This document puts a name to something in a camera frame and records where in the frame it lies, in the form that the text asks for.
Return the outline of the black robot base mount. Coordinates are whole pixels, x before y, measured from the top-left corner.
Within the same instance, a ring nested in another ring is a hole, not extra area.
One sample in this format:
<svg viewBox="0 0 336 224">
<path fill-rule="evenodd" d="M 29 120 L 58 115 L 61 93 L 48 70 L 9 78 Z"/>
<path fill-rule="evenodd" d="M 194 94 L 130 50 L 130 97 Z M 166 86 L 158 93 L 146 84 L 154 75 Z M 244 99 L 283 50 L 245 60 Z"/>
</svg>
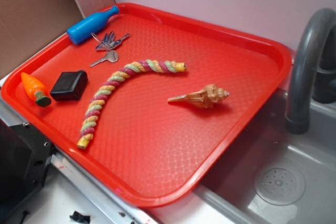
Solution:
<svg viewBox="0 0 336 224">
<path fill-rule="evenodd" d="M 53 150 L 32 124 L 1 121 L 1 223 L 44 187 Z"/>
</svg>

